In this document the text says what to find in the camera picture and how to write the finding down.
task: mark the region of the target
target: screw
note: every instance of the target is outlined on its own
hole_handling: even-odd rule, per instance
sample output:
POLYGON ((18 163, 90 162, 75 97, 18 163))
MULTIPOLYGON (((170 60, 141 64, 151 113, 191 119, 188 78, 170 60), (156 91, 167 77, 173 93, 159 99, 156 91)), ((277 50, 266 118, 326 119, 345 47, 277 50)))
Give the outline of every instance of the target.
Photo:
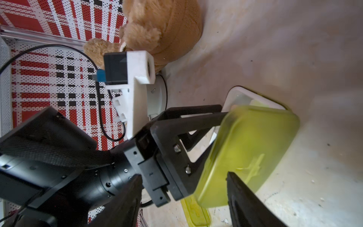
POLYGON ((180 149, 180 147, 179 147, 179 144, 175 144, 174 145, 174 151, 175 151, 175 153, 179 153, 179 152, 181 152, 182 150, 180 149))
POLYGON ((192 170, 190 169, 189 165, 185 168, 185 172, 189 175, 192 173, 192 170))

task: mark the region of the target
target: red and white patterned wall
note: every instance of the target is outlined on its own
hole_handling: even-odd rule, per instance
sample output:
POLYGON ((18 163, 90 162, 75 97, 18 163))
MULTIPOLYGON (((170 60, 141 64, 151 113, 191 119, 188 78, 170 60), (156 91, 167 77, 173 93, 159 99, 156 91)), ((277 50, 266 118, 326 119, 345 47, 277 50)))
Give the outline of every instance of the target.
POLYGON ((122 0, 1 0, 2 25, 80 40, 119 42, 122 0))
MULTIPOLYGON (((118 28, 126 18, 122 0, 0 0, 0 23, 80 40, 97 37, 119 42, 118 28)), ((6 43, 11 57, 35 46, 14 40, 6 43)), ((57 48, 36 50, 14 61, 11 73, 14 127, 50 105, 94 138, 98 149, 118 144, 102 134, 90 79, 95 71, 82 55, 57 48)), ((117 114, 102 84, 101 100, 104 127, 109 136, 118 138, 122 126, 114 122, 117 114)))

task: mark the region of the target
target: blue connector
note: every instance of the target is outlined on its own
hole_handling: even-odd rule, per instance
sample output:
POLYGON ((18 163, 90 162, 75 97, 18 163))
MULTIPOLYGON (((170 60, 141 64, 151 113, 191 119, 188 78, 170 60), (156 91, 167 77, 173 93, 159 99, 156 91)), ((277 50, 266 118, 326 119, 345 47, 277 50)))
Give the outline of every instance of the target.
POLYGON ((99 69, 96 75, 92 75, 92 79, 98 82, 106 82, 106 72, 103 69, 99 69))

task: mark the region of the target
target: brown teddy bear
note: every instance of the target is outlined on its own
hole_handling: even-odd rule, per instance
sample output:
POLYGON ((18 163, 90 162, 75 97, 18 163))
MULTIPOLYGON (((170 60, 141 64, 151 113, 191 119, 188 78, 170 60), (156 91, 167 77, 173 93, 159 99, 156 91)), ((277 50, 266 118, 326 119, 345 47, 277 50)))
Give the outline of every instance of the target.
POLYGON ((188 53, 202 34, 197 0, 124 0, 128 23, 120 27, 120 43, 90 39, 85 53, 104 69, 108 52, 146 50, 154 57, 155 72, 188 53))

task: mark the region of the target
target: yellow plastic lid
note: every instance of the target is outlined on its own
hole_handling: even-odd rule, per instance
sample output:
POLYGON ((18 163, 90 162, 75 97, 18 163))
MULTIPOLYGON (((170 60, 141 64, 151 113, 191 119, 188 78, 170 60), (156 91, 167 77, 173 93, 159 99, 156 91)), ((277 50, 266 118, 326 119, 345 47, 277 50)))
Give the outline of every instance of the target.
POLYGON ((211 219, 208 210, 201 208, 193 195, 180 200, 189 227, 209 226, 211 219))
POLYGON ((235 172, 256 192, 275 169, 299 129, 288 110, 239 106, 223 119, 194 196, 203 208, 228 204, 226 177, 235 172))

